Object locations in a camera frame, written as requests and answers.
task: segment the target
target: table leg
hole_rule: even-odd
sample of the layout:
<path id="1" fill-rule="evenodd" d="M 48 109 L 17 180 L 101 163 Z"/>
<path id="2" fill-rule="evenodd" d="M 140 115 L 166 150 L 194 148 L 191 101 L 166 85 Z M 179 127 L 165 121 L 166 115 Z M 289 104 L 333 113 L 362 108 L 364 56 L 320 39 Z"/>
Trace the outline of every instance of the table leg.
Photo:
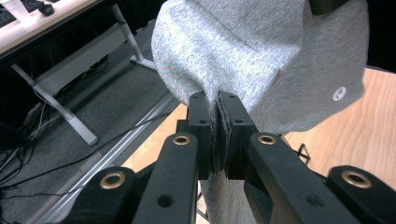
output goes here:
<path id="1" fill-rule="evenodd" d="M 35 91 L 37 91 L 52 107 L 61 113 L 64 119 L 72 126 L 74 130 L 84 139 L 84 141 L 93 146 L 98 142 L 98 138 L 81 120 L 74 115 L 70 110 L 64 108 L 55 98 L 48 94 L 39 84 L 35 82 L 29 75 L 27 75 L 17 64 L 13 64 L 14 69 L 23 79 L 27 81 Z"/>
<path id="2" fill-rule="evenodd" d="M 134 56 L 131 58 L 131 62 L 138 63 L 142 66 L 150 68 L 152 70 L 157 71 L 154 62 L 147 60 L 143 57 L 142 52 L 140 51 L 139 46 L 137 45 L 136 41 L 134 40 L 134 36 L 132 35 L 131 30 L 129 29 L 128 23 L 123 18 L 122 13 L 120 11 L 119 6 L 114 5 L 111 7 L 114 15 L 116 16 L 117 22 L 119 23 L 119 27 L 125 36 L 126 40 L 128 41 L 129 46 L 134 51 Z"/>

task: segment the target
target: metal ring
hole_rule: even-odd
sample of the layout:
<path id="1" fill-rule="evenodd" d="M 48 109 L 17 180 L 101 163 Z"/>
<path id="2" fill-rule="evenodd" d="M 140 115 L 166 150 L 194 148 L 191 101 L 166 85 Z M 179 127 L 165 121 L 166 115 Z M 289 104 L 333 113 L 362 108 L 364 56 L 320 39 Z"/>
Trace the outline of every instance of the metal ring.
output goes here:
<path id="1" fill-rule="evenodd" d="M 108 183 L 107 180 L 113 176 L 118 177 L 119 180 L 114 183 Z M 116 189 L 121 186 L 123 182 L 125 182 L 125 174 L 123 172 L 110 173 L 102 178 L 100 181 L 100 187 L 102 187 L 102 189 Z"/>
<path id="2" fill-rule="evenodd" d="M 276 143 L 276 139 L 273 136 L 267 134 L 260 135 L 258 139 L 265 145 L 273 145 Z"/>
<path id="3" fill-rule="evenodd" d="M 361 181 L 357 181 L 352 178 L 352 176 L 357 176 L 358 178 L 361 179 Z M 369 189 L 373 184 L 369 178 L 367 178 L 365 175 L 362 175 L 361 173 L 355 172 L 355 171 L 344 171 L 341 173 L 341 177 L 350 185 L 353 185 L 355 187 L 361 188 L 361 189 Z"/>
<path id="4" fill-rule="evenodd" d="M 179 146 L 187 145 L 190 141 L 191 141 L 190 138 L 185 135 L 179 135 L 173 139 L 173 142 Z"/>

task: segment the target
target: desk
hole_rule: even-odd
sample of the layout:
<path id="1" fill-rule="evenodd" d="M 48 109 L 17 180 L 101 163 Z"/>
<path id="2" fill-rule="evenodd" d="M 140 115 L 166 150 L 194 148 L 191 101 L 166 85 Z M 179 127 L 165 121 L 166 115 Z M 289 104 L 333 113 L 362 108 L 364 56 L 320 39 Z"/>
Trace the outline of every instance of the desk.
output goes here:
<path id="1" fill-rule="evenodd" d="M 55 13 L 49 17 L 42 16 L 36 10 L 31 13 L 30 23 L 14 21 L 0 29 L 0 67 L 11 66 L 52 107 L 57 109 L 91 146 L 98 141 L 96 135 L 71 111 L 59 104 L 53 98 L 54 93 L 79 74 L 87 71 L 91 65 L 105 57 L 125 40 L 134 52 L 132 62 L 150 69 L 156 68 L 154 63 L 146 60 L 140 52 L 128 24 L 120 13 L 117 0 L 63 0 L 53 4 L 53 7 Z M 106 8 L 111 8 L 118 23 L 36 80 L 17 65 L 18 61 L 23 56 L 29 55 L 35 47 L 49 43 L 53 37 L 61 35 L 64 30 L 87 20 L 92 13 Z"/>
<path id="2" fill-rule="evenodd" d="M 360 167 L 396 189 L 396 75 L 366 69 L 366 93 L 347 109 L 303 133 L 289 133 L 293 148 L 305 143 L 309 168 L 326 175 L 331 167 Z M 180 105 L 122 165 L 135 172 L 156 161 L 164 139 L 185 119 Z"/>

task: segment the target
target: round hole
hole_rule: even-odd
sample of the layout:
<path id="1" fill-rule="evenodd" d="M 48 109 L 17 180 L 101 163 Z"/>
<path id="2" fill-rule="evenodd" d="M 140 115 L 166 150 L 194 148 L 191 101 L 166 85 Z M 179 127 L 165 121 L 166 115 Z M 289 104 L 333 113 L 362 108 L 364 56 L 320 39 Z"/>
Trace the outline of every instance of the round hole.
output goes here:
<path id="1" fill-rule="evenodd" d="M 100 181 L 102 189 L 116 189 L 125 181 L 125 174 L 123 172 L 110 173 L 105 175 Z"/>
<path id="2" fill-rule="evenodd" d="M 181 135 L 181 136 L 176 136 L 176 137 L 173 139 L 173 142 L 174 142 L 176 145 L 180 145 L 180 146 L 187 145 L 190 141 L 191 141 L 191 140 L 190 140 L 190 138 L 189 138 L 188 136 L 183 136 L 183 135 Z"/>
<path id="3" fill-rule="evenodd" d="M 368 189 L 373 185 L 369 178 L 355 171 L 344 171 L 341 173 L 341 177 L 343 177 L 348 184 L 361 189 Z"/>
<path id="4" fill-rule="evenodd" d="M 170 194 L 163 194 L 157 200 L 158 205 L 161 207 L 170 207 L 174 202 L 175 199 Z"/>
<path id="5" fill-rule="evenodd" d="M 261 135 L 259 141 L 265 145 L 273 145 L 276 143 L 276 139 L 270 135 Z"/>
<path id="6" fill-rule="evenodd" d="M 306 196 L 306 201 L 314 207 L 323 207 L 323 200 L 316 194 Z"/>

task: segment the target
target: gray fabric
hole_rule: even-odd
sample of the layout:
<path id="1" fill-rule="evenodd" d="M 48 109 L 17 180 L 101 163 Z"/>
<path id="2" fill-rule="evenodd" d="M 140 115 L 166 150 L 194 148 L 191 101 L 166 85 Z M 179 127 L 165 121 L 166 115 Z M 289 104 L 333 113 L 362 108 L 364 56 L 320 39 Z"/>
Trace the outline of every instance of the gray fabric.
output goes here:
<path id="1" fill-rule="evenodd" d="M 367 6 L 350 0 L 313 16 L 308 0 L 166 2 L 152 38 L 158 72 L 183 104 L 205 91 L 238 95 L 260 131 L 304 131 L 361 97 Z M 334 101 L 341 87 L 346 95 Z M 254 222 L 243 183 L 202 183 L 211 223 Z"/>

